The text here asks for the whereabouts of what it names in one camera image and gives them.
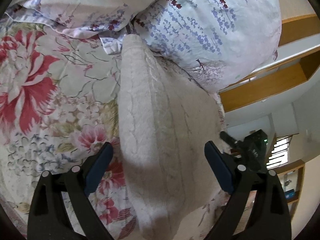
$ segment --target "cable knit pattern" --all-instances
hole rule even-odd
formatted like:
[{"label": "cable knit pattern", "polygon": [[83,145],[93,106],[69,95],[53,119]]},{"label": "cable knit pattern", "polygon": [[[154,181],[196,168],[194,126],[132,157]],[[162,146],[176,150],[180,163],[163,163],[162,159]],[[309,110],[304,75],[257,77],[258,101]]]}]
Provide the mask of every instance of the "cable knit pattern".
[{"label": "cable knit pattern", "polygon": [[220,190],[203,150],[208,140],[222,147],[218,108],[181,72],[175,64],[161,67],[140,37],[124,38],[119,134],[145,239],[173,239],[181,220]]}]

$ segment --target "window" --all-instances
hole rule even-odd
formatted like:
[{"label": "window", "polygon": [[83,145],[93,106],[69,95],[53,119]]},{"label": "window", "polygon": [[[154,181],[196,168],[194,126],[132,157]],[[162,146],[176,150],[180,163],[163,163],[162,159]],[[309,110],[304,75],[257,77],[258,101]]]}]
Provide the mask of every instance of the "window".
[{"label": "window", "polygon": [[277,143],[274,145],[274,150],[271,152],[267,169],[273,169],[282,166],[288,162],[288,151],[292,135],[277,138]]}]

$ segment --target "pillow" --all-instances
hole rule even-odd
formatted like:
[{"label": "pillow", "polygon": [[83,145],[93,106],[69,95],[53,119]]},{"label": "pillow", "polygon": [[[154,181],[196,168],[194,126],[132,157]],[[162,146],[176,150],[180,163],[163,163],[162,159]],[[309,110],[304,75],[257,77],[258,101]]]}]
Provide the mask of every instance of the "pillow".
[{"label": "pillow", "polygon": [[7,14],[41,23],[73,38],[119,31],[155,0],[13,0]]},{"label": "pillow", "polygon": [[217,104],[161,58],[139,36],[124,37],[119,136],[129,200],[147,240],[173,239],[182,219],[221,189],[204,156],[209,140],[223,148]]},{"label": "pillow", "polygon": [[158,0],[134,27],[152,50],[213,93],[271,57],[281,16],[278,0]]}]

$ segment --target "lavender print pillow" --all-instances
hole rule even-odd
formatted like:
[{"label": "lavender print pillow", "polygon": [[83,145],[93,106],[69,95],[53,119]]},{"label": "lavender print pillow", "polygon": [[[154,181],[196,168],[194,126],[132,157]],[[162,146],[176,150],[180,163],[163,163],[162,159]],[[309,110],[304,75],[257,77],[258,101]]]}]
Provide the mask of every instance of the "lavender print pillow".
[{"label": "lavender print pillow", "polygon": [[214,93],[272,56],[281,15],[278,0],[158,0],[134,27],[153,51]]}]

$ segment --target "bedsheet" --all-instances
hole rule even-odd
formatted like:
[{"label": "bedsheet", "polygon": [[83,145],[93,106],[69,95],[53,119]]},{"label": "bedsheet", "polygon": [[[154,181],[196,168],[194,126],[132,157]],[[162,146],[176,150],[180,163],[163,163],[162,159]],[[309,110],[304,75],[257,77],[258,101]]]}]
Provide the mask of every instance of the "bedsheet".
[{"label": "bedsheet", "polygon": [[[120,63],[97,36],[73,39],[41,24],[0,20],[0,202],[24,236],[42,171],[66,172],[109,141],[115,156],[89,200],[115,239],[142,239],[118,136]],[[63,198],[71,224],[83,233],[68,194]],[[220,191],[187,215],[174,239],[203,239],[227,200]]]}]

